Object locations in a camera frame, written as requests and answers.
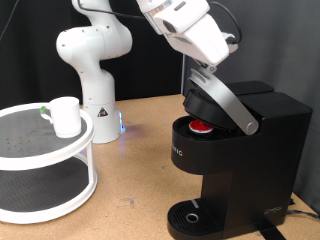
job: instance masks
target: table surface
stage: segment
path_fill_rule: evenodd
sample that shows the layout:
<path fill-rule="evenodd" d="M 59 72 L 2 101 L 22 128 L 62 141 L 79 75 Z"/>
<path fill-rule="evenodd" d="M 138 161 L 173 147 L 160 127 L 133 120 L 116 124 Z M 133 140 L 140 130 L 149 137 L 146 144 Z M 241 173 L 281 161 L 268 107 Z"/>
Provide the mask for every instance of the table surface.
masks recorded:
<path fill-rule="evenodd" d="M 202 177 L 176 168 L 170 158 L 171 127 L 187 115 L 182 95 L 117 102 L 126 133 L 94 145 L 98 186 L 80 208 L 32 225 L 0 224 L 0 240 L 172 239 L 167 213 L 174 204 L 200 197 Z M 289 209 L 313 212 L 293 194 Z M 288 239 L 320 239 L 320 221 L 289 215 L 278 227 Z M 232 238 L 263 240 L 259 233 Z"/>

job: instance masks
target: coffee maker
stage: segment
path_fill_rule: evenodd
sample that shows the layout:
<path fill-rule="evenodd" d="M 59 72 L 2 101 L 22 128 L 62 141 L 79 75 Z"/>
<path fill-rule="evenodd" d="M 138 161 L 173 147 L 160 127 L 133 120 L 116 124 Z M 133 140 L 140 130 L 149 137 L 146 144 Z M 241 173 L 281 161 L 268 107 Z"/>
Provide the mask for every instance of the coffee maker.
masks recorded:
<path fill-rule="evenodd" d="M 169 210 L 174 239 L 227 239 L 285 220 L 312 109 L 262 82 L 227 87 L 258 127 L 246 134 L 206 91 L 189 91 L 184 107 L 190 115 L 173 123 L 171 159 L 179 169 L 203 175 L 203 183 L 199 198 Z M 193 131 L 194 120 L 210 131 Z"/>

